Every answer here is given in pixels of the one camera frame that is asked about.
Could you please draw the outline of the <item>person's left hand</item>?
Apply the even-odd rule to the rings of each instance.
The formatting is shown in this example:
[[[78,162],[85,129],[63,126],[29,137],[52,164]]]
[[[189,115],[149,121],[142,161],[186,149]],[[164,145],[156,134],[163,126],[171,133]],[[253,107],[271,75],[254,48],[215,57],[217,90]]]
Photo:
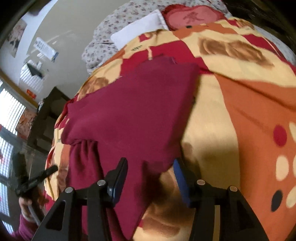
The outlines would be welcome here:
[[[39,208],[42,210],[42,212],[44,212],[43,209],[44,209],[44,206],[47,203],[47,201],[48,200],[44,196],[40,196],[38,198]],[[18,203],[21,208],[22,216],[25,218],[25,220],[32,222],[32,223],[36,223],[35,219],[33,218],[32,214],[29,210],[29,205],[32,204],[32,201],[30,199],[19,197]]]

